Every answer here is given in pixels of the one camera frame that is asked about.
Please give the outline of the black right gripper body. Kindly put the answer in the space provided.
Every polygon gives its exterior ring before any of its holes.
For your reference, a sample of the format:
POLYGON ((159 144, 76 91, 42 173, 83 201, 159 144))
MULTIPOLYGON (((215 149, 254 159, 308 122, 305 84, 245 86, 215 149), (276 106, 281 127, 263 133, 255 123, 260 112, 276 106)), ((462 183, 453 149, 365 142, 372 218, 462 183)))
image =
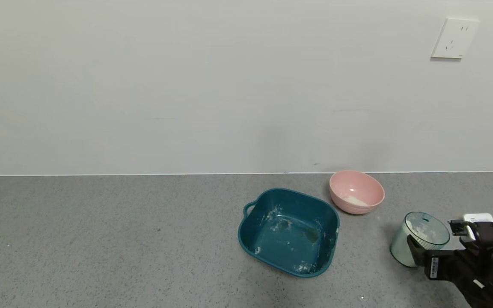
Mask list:
POLYGON ((473 249, 426 250, 423 265, 428 279, 462 282, 474 278, 479 251, 473 249))

